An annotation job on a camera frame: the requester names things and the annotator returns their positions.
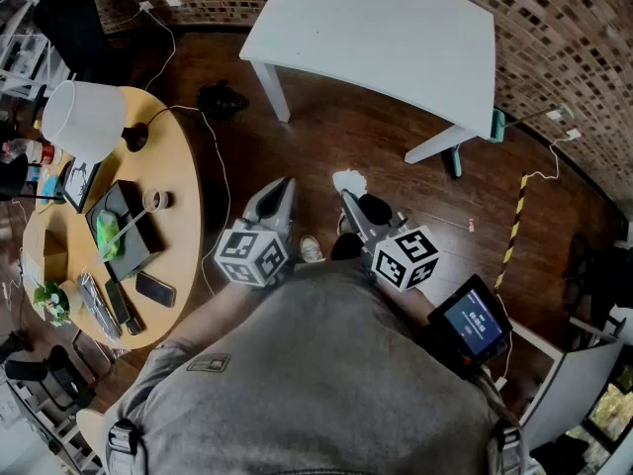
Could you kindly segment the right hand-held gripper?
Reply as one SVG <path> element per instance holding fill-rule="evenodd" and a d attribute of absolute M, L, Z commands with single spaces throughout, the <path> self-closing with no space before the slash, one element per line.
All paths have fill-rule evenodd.
<path fill-rule="evenodd" d="M 376 277 L 403 292 L 433 274 L 439 245 L 430 229 L 410 221 L 385 201 L 342 190 L 342 216 L 363 242 L 362 255 Z"/>

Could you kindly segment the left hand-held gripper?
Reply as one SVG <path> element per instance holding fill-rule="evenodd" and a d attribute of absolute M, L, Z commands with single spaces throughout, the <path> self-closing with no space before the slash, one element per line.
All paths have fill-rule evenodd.
<path fill-rule="evenodd" d="M 277 284 L 291 254 L 297 200 L 295 178 L 279 178 L 253 195 L 240 218 L 224 230 L 214 261 L 234 283 Z"/>

